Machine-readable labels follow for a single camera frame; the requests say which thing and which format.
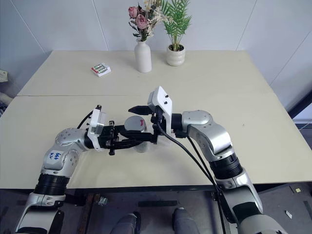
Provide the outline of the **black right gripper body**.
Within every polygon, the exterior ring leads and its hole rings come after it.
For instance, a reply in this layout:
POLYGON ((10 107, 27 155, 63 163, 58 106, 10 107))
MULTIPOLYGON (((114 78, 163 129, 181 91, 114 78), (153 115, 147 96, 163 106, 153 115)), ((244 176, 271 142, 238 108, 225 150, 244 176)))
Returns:
POLYGON ((166 120, 163 116, 164 112, 160 106, 155 107, 155 111, 151 116, 151 123, 153 124, 153 144, 157 144, 158 137, 163 136, 162 132, 166 130, 166 120))

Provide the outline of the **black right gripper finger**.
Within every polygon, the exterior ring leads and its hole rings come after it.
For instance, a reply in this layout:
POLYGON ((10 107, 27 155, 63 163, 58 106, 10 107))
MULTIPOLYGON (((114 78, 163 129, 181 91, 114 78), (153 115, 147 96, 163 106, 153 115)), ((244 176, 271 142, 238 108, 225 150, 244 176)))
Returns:
POLYGON ((124 131, 120 132, 120 134, 128 139, 133 139, 136 141, 146 141, 146 142, 154 142, 154 135, 151 133, 140 132, 140 131, 124 131))
POLYGON ((149 106, 138 105, 138 106, 130 108, 128 112, 141 115, 141 116, 147 116, 151 114, 151 109, 149 106))

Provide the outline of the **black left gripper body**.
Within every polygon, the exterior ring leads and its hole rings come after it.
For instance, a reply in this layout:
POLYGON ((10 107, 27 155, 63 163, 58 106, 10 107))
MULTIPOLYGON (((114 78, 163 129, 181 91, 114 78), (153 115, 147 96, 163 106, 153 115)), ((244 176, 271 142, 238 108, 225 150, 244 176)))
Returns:
POLYGON ((98 137, 98 142, 101 149, 108 149, 109 155, 115 155, 115 146, 117 142, 117 132, 115 131, 115 122, 113 120, 109 121, 108 126, 104 126, 100 136, 98 137))

